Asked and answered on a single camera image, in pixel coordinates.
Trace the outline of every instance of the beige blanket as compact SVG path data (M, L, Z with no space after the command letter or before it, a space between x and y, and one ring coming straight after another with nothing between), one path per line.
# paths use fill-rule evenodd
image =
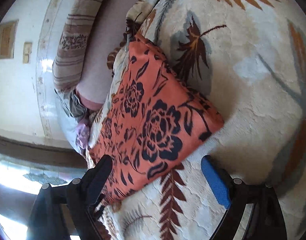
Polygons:
M139 0L127 20L129 36L141 25L181 78L214 103L225 125L182 169L128 197L119 209L107 208L103 218L112 238L208 239L224 213L200 170L201 158L211 154L233 177L274 185L288 239L299 239L306 229L306 16L296 2ZM114 62L90 147L127 66L127 48Z

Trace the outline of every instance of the bed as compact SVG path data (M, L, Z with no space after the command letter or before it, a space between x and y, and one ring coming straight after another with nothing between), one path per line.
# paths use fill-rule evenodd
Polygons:
M72 25L78 29L79 24ZM94 154L103 154L94 149L103 140L123 77L131 71L129 45L137 32L163 51L185 84L213 103L224 127L169 173L108 206L102 220L112 239L209 238L224 208L201 173L200 160L206 154L233 177L274 186L288 239L300 239L306 230L306 16L298 4L138 0L126 14L125 27L122 42L110 54L111 85L106 86L105 100L97 102L101 106L92 120L85 153L88 167L95 165ZM86 46L90 45L84 42L78 67L67 63L62 71L53 66L58 92L79 86ZM96 51L94 46L87 49ZM62 82L68 73L75 79ZM235 239L242 237L249 213L247 208Z

